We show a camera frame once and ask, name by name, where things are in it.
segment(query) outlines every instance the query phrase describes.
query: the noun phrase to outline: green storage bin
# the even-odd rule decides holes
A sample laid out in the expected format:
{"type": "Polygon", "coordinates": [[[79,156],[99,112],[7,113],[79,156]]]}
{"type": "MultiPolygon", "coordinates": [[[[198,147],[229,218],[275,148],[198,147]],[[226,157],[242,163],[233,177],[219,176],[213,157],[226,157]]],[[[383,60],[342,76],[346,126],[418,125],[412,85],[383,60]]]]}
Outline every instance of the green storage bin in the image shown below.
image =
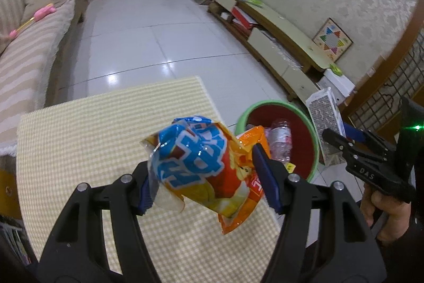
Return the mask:
{"type": "Polygon", "coordinates": [[[294,173],[311,181],[319,162],[319,139],[308,117],[297,107],[279,100],[255,103],[239,118],[235,134],[246,131],[246,125],[271,127],[274,120],[288,120],[292,132],[290,161],[296,165],[294,173]]]}

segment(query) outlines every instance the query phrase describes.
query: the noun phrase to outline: plastic bottle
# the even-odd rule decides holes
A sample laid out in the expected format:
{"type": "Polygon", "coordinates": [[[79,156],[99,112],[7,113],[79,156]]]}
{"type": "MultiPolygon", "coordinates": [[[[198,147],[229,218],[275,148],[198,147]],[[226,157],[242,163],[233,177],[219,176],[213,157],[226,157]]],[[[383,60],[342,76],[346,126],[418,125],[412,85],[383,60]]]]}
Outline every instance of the plastic bottle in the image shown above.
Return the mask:
{"type": "Polygon", "coordinates": [[[268,144],[272,159],[283,163],[290,162],[292,137],[287,121],[284,119],[274,120],[268,134],[268,144]]]}

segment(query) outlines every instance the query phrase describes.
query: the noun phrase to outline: checkered tablecloth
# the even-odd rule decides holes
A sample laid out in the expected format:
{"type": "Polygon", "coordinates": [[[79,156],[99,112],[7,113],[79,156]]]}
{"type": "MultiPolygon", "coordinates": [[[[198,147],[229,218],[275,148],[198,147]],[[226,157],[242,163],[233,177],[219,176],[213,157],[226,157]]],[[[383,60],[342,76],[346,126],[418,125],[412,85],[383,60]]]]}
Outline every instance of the checkered tablecloth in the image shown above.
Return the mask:
{"type": "MultiPolygon", "coordinates": [[[[23,220],[37,258],[80,182],[107,185],[132,173],[148,153],[147,135],[181,116],[220,120],[196,77],[162,82],[63,103],[22,117],[16,174],[23,220]]],[[[110,214],[103,213],[111,270],[120,272],[110,214]]],[[[182,213],[151,208],[139,218],[146,246],[163,282],[260,282],[278,237],[262,200],[227,235],[217,215],[187,201],[182,213]]]]}

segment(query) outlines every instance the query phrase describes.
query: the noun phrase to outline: silver screw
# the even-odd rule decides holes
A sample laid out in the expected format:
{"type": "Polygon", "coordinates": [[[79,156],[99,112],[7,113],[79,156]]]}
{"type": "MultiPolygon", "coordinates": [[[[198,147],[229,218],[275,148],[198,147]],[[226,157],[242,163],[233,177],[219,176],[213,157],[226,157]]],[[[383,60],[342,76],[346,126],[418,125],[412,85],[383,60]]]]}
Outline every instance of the silver screw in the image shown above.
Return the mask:
{"type": "Polygon", "coordinates": [[[300,181],[300,176],[295,174],[295,173],[290,174],[288,178],[291,182],[299,182],[300,181]]]}
{"type": "Polygon", "coordinates": [[[80,192],[84,192],[87,189],[87,187],[88,187],[88,184],[85,182],[82,182],[77,186],[77,190],[80,192]]]}
{"type": "Polygon", "coordinates": [[[131,174],[125,174],[121,176],[121,181],[125,184],[129,183],[132,180],[131,174]]]}
{"type": "Polygon", "coordinates": [[[342,189],[344,189],[344,185],[341,181],[335,181],[333,186],[337,191],[342,191],[342,189]]]}

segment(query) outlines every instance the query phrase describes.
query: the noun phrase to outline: couch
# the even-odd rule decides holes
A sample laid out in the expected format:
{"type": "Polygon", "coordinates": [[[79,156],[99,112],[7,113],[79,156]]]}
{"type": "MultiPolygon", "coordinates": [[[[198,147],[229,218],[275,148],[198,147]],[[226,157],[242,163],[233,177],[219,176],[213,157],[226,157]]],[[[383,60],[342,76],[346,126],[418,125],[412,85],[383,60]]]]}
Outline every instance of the couch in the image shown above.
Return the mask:
{"type": "Polygon", "coordinates": [[[85,3],[85,0],[0,0],[0,165],[3,168],[14,167],[16,131],[22,114],[55,103],[62,62],[76,34],[76,25],[83,18],[85,3]],[[9,32],[25,22],[34,7],[50,2],[57,8],[55,13],[31,24],[15,40],[9,40],[9,32]]]}

